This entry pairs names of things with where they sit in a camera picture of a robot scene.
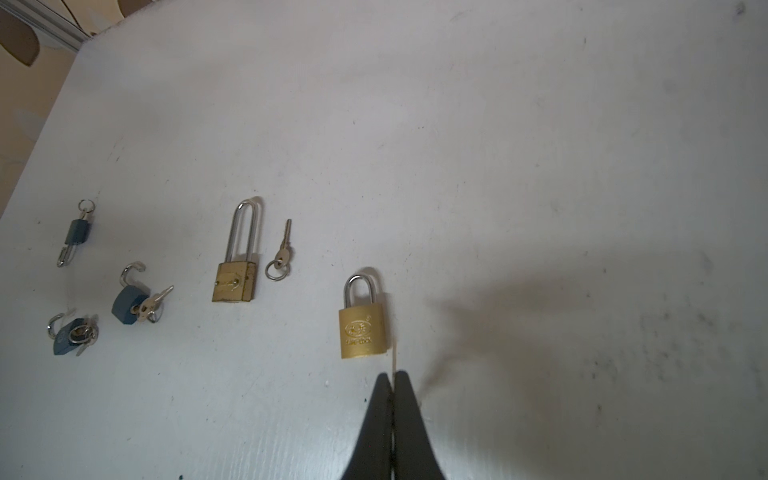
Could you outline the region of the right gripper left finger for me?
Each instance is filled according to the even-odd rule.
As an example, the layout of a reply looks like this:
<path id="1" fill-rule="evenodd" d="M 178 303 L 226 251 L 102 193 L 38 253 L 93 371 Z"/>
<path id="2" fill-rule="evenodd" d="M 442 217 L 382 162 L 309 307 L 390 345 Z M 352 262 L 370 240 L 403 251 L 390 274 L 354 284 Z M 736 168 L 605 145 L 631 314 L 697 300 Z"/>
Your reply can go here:
<path id="1" fill-rule="evenodd" d="M 392 386 L 386 373 L 377 376 L 356 445 L 343 480 L 389 480 L 392 475 Z"/>

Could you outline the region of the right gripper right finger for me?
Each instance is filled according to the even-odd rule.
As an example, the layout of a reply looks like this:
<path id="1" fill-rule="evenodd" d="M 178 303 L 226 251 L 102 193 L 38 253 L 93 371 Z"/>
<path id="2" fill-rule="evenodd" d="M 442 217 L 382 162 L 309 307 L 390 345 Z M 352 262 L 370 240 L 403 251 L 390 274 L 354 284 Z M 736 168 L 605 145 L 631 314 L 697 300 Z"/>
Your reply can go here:
<path id="1" fill-rule="evenodd" d="M 444 479 L 407 372 L 394 375 L 393 472 L 395 479 Z"/>

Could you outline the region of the small brass padlock with keys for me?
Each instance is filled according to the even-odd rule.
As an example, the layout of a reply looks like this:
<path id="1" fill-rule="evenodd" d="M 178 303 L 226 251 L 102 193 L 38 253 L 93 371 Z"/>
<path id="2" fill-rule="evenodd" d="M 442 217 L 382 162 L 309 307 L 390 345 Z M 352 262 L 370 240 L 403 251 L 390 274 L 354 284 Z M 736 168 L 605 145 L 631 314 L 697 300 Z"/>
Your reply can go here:
<path id="1" fill-rule="evenodd" d="M 353 303 L 353 287 L 358 281 L 367 288 L 367 304 Z M 343 290 L 344 308 L 339 311 L 340 356 L 342 359 L 384 354 L 388 350 L 386 319 L 383 305 L 377 301 L 372 278 L 355 274 L 348 278 Z"/>

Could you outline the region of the small silver key with ring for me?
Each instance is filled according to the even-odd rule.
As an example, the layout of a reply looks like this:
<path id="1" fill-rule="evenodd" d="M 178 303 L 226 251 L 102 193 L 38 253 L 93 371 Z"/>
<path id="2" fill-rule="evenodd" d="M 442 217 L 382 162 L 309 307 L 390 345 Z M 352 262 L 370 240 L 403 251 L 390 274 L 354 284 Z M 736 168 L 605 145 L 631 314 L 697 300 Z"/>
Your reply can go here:
<path id="1" fill-rule="evenodd" d="M 265 275 L 271 281 L 281 281 L 290 274 L 292 258 L 292 248 L 290 245 L 291 229 L 292 220 L 287 219 L 280 248 L 273 260 L 265 267 Z"/>

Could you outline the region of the large brass padlock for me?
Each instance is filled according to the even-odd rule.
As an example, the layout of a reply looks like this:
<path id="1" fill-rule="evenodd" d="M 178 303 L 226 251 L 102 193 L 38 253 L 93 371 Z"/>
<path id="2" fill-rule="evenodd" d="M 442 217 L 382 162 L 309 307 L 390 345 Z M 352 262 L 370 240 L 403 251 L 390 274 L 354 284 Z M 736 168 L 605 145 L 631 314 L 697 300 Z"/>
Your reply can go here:
<path id="1" fill-rule="evenodd" d="M 262 202 L 259 197 L 242 200 L 232 215 L 224 261 L 218 265 L 213 302 L 250 302 L 255 295 L 257 261 L 254 259 L 259 233 Z M 247 239 L 244 254 L 235 259 L 236 242 L 245 227 Z"/>

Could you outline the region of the blue padlock shackle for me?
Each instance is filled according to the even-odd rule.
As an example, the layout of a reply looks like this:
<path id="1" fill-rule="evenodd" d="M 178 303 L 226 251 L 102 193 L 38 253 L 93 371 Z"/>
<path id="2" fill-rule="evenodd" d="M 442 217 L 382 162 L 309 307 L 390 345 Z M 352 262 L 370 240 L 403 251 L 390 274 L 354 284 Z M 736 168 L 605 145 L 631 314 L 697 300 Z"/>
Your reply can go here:
<path id="1" fill-rule="evenodd" d="M 143 284 L 136 283 L 131 277 L 134 271 L 143 272 L 145 270 L 146 265 L 143 262 L 134 261 L 126 265 L 119 276 L 121 291 L 112 304 L 111 313 L 124 325 L 133 325 L 144 321 L 159 322 L 165 299 L 175 288 L 174 285 L 171 285 L 151 294 L 148 288 Z"/>

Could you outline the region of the blue padlock with keys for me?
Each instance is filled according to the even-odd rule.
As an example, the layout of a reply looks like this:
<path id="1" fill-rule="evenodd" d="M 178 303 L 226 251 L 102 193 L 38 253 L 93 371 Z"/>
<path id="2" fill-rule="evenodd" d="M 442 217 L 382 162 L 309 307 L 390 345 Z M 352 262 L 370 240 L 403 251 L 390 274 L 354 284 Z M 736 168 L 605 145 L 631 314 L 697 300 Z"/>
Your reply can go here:
<path id="1" fill-rule="evenodd" d="M 71 352 L 80 356 L 88 347 L 95 344 L 99 337 L 96 316 L 74 318 L 60 328 L 56 328 L 56 324 L 68 316 L 70 313 L 59 313 L 53 316 L 46 326 L 47 335 L 53 341 L 52 351 L 55 356 L 63 356 Z"/>

